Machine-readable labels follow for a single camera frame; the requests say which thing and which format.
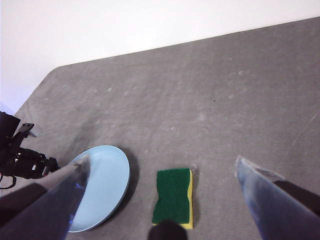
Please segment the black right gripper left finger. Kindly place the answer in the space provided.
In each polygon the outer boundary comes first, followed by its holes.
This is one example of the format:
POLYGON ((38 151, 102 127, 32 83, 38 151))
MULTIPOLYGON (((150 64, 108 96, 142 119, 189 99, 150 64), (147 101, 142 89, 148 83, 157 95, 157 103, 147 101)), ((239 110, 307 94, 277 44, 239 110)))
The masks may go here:
POLYGON ((85 155, 0 198, 2 240, 64 240, 90 177, 85 155))

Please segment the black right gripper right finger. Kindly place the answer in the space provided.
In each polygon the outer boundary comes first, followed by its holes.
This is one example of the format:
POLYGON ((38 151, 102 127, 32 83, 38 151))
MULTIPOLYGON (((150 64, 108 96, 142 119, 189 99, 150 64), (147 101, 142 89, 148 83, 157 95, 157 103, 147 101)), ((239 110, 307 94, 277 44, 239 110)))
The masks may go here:
POLYGON ((263 240, 318 240, 320 196, 243 156, 235 162, 242 195, 263 240))

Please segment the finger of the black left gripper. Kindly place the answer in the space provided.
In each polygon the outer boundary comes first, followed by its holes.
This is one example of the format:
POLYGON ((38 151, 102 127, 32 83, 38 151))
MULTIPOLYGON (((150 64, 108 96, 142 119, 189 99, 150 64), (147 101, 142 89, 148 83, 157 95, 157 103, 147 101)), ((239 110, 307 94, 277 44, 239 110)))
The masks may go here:
POLYGON ((24 123, 19 129, 18 133, 22 134, 25 138, 31 136, 36 138, 38 136, 38 131, 35 129, 35 123, 24 123))
POLYGON ((60 166, 58 165, 57 160, 53 157, 50 157, 48 159, 48 167, 49 167, 49 172, 51 173, 60 169, 60 166))

